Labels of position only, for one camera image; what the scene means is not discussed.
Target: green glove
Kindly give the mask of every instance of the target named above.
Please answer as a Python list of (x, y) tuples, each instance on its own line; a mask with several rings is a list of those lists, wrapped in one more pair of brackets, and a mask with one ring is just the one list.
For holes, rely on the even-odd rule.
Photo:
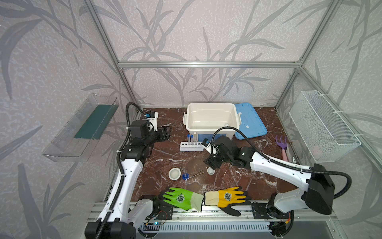
[(186, 211), (191, 208), (202, 211), (202, 202), (204, 196), (188, 191), (186, 189), (170, 187), (167, 188), (166, 192), (162, 192), (162, 194), (159, 195), (159, 198), (162, 198), (164, 202), (170, 205), (184, 209)]

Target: clear acrylic shelf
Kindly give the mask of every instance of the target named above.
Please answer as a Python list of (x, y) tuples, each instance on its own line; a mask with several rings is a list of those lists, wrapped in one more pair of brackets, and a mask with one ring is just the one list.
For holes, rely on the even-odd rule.
[(117, 108), (116, 97), (91, 93), (42, 154), (55, 162), (86, 162)]

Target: pink handle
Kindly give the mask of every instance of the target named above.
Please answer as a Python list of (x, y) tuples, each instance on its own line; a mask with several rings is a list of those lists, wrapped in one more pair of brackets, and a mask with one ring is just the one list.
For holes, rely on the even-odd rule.
[(285, 149), (282, 149), (282, 153), (283, 153), (283, 160), (287, 162), (288, 158), (287, 158), (287, 153), (285, 152)]

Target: blue test tube cap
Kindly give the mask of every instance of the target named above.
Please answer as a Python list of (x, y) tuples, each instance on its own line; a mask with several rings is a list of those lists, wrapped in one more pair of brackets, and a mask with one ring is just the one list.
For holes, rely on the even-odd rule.
[(183, 179), (183, 180), (186, 180), (186, 179), (188, 179), (189, 177), (190, 177), (189, 174), (183, 174), (183, 175), (182, 175), (182, 179)]

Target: small white cup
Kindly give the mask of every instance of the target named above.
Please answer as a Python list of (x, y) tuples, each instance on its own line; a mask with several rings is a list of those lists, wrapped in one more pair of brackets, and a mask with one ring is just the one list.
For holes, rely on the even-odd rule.
[(169, 172), (168, 172), (168, 177), (171, 179), (171, 180), (178, 180), (180, 178), (180, 169), (177, 168), (177, 167), (174, 167), (172, 168)]
[(208, 169), (207, 169), (207, 173), (208, 173), (209, 175), (213, 175), (213, 174), (215, 173), (215, 170), (213, 170), (211, 167), (208, 167)]

